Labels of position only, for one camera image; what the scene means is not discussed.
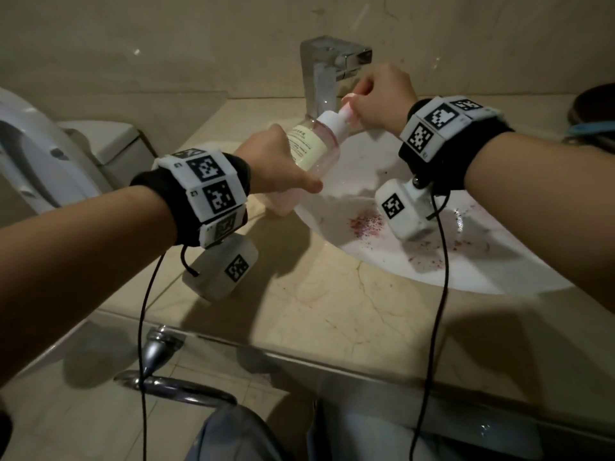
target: hand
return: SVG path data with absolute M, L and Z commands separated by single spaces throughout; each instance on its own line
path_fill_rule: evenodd
M 365 128 L 380 128 L 396 136 L 408 122 L 418 98 L 410 76 L 392 64 L 379 64 L 353 90 L 350 106 Z
M 294 187 L 312 194 L 322 190 L 322 181 L 299 168 L 290 155 L 288 138 L 279 125 L 252 134 L 235 151 L 252 172 L 250 192 L 281 192 Z

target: toilet tank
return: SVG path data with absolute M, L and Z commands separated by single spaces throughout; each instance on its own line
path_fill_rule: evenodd
M 130 185 L 136 174 L 151 170 L 156 158 L 139 131 L 130 124 L 64 121 L 57 125 L 94 162 L 113 189 Z

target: tiled floor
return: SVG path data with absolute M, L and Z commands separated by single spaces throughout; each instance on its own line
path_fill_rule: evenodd
M 271 387 L 266 376 L 243 370 L 234 355 L 233 347 L 190 338 L 157 373 L 235 395 L 237 401 L 267 421 L 298 459 L 305 459 L 304 435 L 311 420 L 311 395 Z M 141 459 L 140 396 L 120 388 L 107 375 L 75 378 L 79 369 L 91 372 L 93 368 L 105 368 L 108 373 L 108 366 L 102 362 L 93 366 L 92 359 L 82 366 L 69 366 L 68 359 L 61 360 L 15 379 L 1 390 L 15 424 L 2 461 Z M 74 382 L 80 381 L 96 384 L 75 387 Z M 148 459 L 183 461 L 212 411 L 148 398 Z

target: bottle label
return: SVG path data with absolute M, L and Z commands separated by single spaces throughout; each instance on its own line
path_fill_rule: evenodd
M 305 126 L 295 126 L 288 131 L 290 154 L 299 168 L 308 171 L 318 159 L 327 153 L 327 145 Z

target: countertop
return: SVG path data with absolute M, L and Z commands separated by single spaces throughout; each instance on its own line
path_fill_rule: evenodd
M 559 139 L 573 96 L 484 96 L 511 125 Z M 230 100 L 181 147 L 234 150 L 271 123 L 289 128 L 303 99 Z M 208 304 L 181 281 L 179 248 L 165 258 L 146 319 L 376 379 L 419 384 L 442 288 L 361 263 L 292 213 L 249 199 L 239 232 L 259 260 L 226 300 Z M 201 249 L 188 251 L 188 261 Z M 137 318 L 154 265 L 102 309 Z M 517 297 L 450 291 L 439 332 L 436 391 L 615 434 L 615 315 L 577 288 Z

